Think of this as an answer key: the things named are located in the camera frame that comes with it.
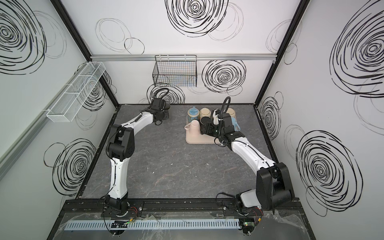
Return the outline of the black mug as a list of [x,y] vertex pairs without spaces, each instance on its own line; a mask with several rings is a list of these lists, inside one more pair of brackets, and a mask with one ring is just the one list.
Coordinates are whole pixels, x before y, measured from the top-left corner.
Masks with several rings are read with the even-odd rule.
[[209,135],[212,131],[212,120],[210,117],[202,117],[200,119],[200,131],[201,135]]

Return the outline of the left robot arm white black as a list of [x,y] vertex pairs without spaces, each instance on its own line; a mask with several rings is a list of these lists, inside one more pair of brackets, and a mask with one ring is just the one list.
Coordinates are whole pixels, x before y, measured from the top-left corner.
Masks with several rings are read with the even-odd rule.
[[127,176],[129,161],[135,151],[135,135],[144,127],[169,119],[170,104],[154,98],[135,118],[110,130],[106,154],[111,162],[110,190],[105,196],[107,209],[123,217],[129,211]]

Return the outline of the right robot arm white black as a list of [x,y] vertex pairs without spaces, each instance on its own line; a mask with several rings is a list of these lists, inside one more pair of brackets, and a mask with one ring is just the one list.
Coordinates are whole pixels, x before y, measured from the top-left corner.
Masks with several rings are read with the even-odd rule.
[[256,188],[236,196],[241,208],[273,211],[295,198],[288,167],[267,158],[243,133],[236,131],[230,114],[213,113],[205,133],[218,140],[220,146],[239,155],[256,175]]

